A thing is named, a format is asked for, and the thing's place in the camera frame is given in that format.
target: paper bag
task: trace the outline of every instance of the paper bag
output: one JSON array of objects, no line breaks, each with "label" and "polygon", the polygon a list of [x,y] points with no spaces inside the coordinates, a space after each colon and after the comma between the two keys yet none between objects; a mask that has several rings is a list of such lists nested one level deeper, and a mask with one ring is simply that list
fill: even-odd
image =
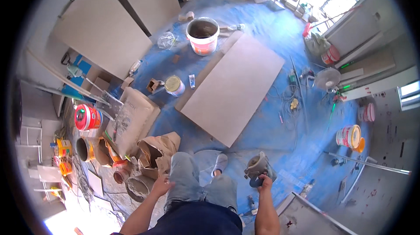
[{"label": "paper bag", "polygon": [[181,138],[176,132],[140,140],[137,145],[142,151],[138,161],[142,174],[157,179],[168,173],[172,155],[178,151],[180,143]]}]

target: jeans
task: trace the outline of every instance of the jeans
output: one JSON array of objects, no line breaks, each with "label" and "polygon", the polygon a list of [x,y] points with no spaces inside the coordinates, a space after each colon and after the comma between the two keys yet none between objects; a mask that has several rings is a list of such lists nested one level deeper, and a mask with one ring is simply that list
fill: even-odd
[{"label": "jeans", "polygon": [[170,209],[172,202],[179,201],[207,201],[238,212],[238,183],[226,175],[218,175],[210,184],[200,186],[198,166],[188,153],[177,152],[172,156],[169,181],[175,182],[175,186],[168,191],[165,213]]}]

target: floor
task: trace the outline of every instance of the floor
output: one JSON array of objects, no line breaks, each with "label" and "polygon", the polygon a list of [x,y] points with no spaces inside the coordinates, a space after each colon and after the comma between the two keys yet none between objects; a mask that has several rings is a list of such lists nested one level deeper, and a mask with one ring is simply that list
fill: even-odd
[{"label": "floor", "polygon": [[[252,195],[254,200],[258,201],[256,189],[249,186],[249,181],[244,179],[243,172],[247,161],[257,155],[260,150],[267,154],[270,164],[278,174],[272,188],[275,206],[279,205],[291,191],[302,192],[303,186],[314,179],[315,185],[307,199],[325,212],[337,207],[339,201],[344,197],[343,192],[338,193],[340,182],[346,178],[346,187],[349,189],[358,171],[354,170],[350,174],[354,167],[353,162],[347,162],[342,166],[332,166],[333,157],[323,151],[357,158],[359,153],[352,152],[343,146],[337,146],[335,135],[337,130],[345,125],[358,123],[362,129],[362,136],[366,139],[366,147],[361,154],[362,160],[364,160],[369,153],[372,125],[357,121],[359,107],[357,102],[338,103],[331,115],[332,96],[324,98],[325,91],[306,87],[303,87],[302,90],[308,127],[305,126],[303,111],[300,112],[296,121],[286,115],[283,118],[284,123],[281,123],[278,112],[281,110],[282,100],[277,91],[281,94],[288,85],[288,74],[292,70],[290,57],[292,56],[295,62],[298,74],[305,66],[309,66],[315,72],[321,70],[320,67],[310,64],[310,62],[323,64],[319,57],[309,55],[309,51],[305,49],[302,39],[305,23],[287,9],[273,12],[266,4],[255,4],[252,0],[250,2],[193,0],[184,5],[181,13],[188,11],[193,11],[195,17],[213,18],[220,26],[244,23],[246,25],[245,33],[252,35],[275,51],[286,60],[286,63],[241,135],[231,148],[225,148],[223,144],[175,110],[176,97],[165,91],[151,95],[146,90],[146,85],[151,78],[165,80],[170,75],[177,75],[185,85],[188,85],[188,75],[197,75],[211,59],[211,55],[201,57],[193,52],[189,41],[186,40],[187,23],[180,23],[174,19],[173,23],[163,28],[159,34],[170,30],[178,38],[178,42],[171,49],[165,50],[159,49],[155,44],[143,58],[143,64],[134,74],[134,82],[131,84],[133,88],[149,96],[161,109],[149,135],[158,136],[172,131],[178,133],[181,136],[179,151],[196,154],[196,161],[202,171],[200,174],[202,185],[211,180],[210,171],[217,151],[226,153],[229,164],[223,174],[229,175],[238,182],[239,213],[246,215],[250,211],[247,196]],[[156,39],[157,37],[151,37],[153,42]],[[226,38],[218,39],[218,48],[225,40]],[[177,63],[173,63],[175,54],[180,56]],[[118,85],[111,87],[113,87],[112,94],[121,95],[122,90]],[[106,180],[112,177],[112,169],[97,166],[95,169],[98,175],[104,175],[102,182],[105,199],[109,197],[114,209],[118,207],[127,217],[138,204],[125,194],[123,185]],[[152,226],[161,214],[162,212],[157,209],[152,217]],[[244,222],[247,225],[244,228],[244,234],[250,234],[253,231],[254,220],[253,216],[244,217]]]}]

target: window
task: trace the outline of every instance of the window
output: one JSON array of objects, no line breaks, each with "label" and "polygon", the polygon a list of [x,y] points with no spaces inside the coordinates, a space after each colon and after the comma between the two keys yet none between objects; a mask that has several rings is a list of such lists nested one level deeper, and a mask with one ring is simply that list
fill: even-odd
[{"label": "window", "polygon": [[409,110],[420,106],[420,81],[398,87],[401,110]]}]

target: man's arm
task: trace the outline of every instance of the man's arm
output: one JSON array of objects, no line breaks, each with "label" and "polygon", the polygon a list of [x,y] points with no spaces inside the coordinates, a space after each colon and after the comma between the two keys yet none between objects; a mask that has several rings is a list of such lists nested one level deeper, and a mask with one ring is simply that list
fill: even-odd
[{"label": "man's arm", "polygon": [[260,193],[260,200],[257,216],[255,217],[255,234],[279,235],[280,221],[274,209],[273,199],[271,198],[271,186],[273,182],[267,175],[260,175],[259,178],[264,181],[262,186],[257,188]]},{"label": "man's arm", "polygon": [[153,185],[152,191],[143,203],[130,215],[127,221],[121,227],[120,233],[123,235],[134,235],[145,232],[149,229],[150,218],[153,208],[160,196],[175,185],[175,182],[169,183],[169,175],[159,177]]}]

